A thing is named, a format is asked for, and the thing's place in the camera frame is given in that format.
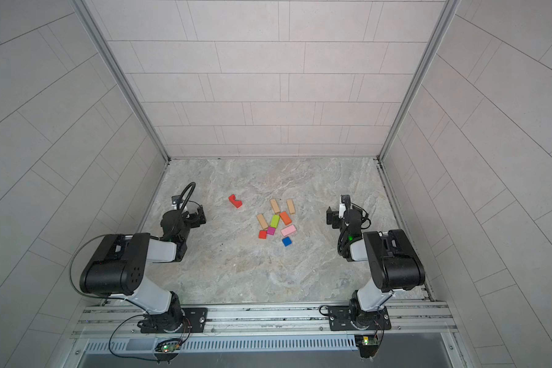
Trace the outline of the right circuit board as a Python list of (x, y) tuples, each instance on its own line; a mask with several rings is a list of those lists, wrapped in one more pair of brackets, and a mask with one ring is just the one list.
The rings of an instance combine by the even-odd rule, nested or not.
[(377, 334), (355, 335), (355, 344), (359, 350), (363, 349), (378, 349), (380, 346), (380, 338)]

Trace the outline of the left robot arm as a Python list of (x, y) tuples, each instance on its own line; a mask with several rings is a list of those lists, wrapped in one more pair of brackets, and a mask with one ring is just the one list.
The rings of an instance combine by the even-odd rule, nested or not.
[(119, 298), (141, 309), (137, 323), (143, 334), (188, 334), (204, 330), (208, 310), (183, 308), (178, 295), (145, 276), (147, 263), (182, 262), (192, 228), (206, 223), (202, 206), (195, 210), (174, 209), (160, 225), (162, 238), (150, 233), (105, 235), (82, 271), (79, 286), (84, 294)]

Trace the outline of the circuit board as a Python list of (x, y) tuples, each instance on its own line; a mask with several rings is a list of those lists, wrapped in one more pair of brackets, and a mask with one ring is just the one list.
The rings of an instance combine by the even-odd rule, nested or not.
[(160, 354), (174, 354), (181, 349), (183, 339), (173, 338), (164, 340), (158, 343), (155, 347), (155, 351)]
[(377, 334), (355, 335), (355, 344), (359, 350), (363, 349), (378, 349), (380, 346), (380, 338)]

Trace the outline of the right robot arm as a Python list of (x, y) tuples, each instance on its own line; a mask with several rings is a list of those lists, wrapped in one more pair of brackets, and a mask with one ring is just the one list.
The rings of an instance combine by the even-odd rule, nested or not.
[(366, 214), (358, 208), (343, 213), (328, 209), (326, 222), (340, 231), (337, 252), (348, 262), (366, 262), (370, 279), (354, 291), (347, 307), (328, 307), (332, 331), (387, 331), (385, 303), (398, 290), (410, 291), (425, 282), (423, 264), (401, 229), (368, 232)]

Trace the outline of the lime green wood block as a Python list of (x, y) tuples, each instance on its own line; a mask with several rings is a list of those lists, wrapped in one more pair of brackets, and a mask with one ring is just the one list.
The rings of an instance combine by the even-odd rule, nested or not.
[(280, 216), (279, 216), (279, 215), (274, 215), (274, 216), (272, 216), (272, 218), (271, 218), (271, 224), (270, 224), (270, 226), (271, 226), (272, 228), (277, 228), (279, 222), (280, 222)]

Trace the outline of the aluminium mounting rail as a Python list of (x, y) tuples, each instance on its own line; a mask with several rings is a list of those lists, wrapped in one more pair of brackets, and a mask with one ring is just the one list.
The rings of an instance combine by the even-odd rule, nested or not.
[[(185, 305), (193, 337), (448, 333), (458, 330), (445, 302), (390, 301), (373, 322), (351, 321), (340, 302)], [(73, 338), (142, 337), (142, 312), (127, 304), (86, 307)]]

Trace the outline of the orange wood block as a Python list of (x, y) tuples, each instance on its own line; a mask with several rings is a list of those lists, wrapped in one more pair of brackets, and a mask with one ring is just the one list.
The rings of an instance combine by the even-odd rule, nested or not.
[(290, 216), (288, 215), (288, 213), (282, 212), (282, 213), (279, 214), (279, 216), (280, 216), (280, 219), (282, 220), (282, 222), (283, 222), (286, 226), (291, 225), (292, 220), (291, 220)]

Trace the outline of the left circuit board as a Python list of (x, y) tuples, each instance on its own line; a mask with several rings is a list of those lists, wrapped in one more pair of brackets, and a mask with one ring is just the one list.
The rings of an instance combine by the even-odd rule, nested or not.
[(164, 340), (158, 343), (155, 347), (155, 351), (160, 354), (174, 354), (181, 349), (183, 339), (173, 338)]

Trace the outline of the natural wood block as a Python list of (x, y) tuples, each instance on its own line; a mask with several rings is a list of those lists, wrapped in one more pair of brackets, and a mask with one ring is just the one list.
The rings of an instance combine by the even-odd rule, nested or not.
[(262, 214), (257, 214), (257, 220), (259, 221), (262, 230), (267, 231), (269, 228), (268, 222)]
[(271, 208), (274, 211), (274, 214), (278, 215), (281, 213), (280, 207), (275, 199), (270, 200)]
[(295, 209), (294, 202), (293, 202), (292, 199), (287, 200), (287, 207), (288, 207), (288, 212), (290, 214), (295, 214), (296, 213), (296, 209)]

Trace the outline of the pink wood block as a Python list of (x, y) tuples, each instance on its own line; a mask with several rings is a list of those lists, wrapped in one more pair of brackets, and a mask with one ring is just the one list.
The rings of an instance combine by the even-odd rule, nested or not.
[(296, 227), (294, 225), (290, 225), (288, 227), (283, 228), (281, 231), (281, 234), (283, 238), (286, 238), (294, 234), (296, 231), (297, 231)]

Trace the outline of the red arch wood block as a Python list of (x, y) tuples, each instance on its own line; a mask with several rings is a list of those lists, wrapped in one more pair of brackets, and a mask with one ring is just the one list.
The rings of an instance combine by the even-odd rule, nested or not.
[(236, 196), (235, 195), (231, 195), (228, 200), (231, 202), (231, 204), (234, 205), (234, 207), (236, 207), (237, 209), (239, 209), (241, 206), (242, 206), (242, 201), (241, 200), (238, 200), (236, 199)]

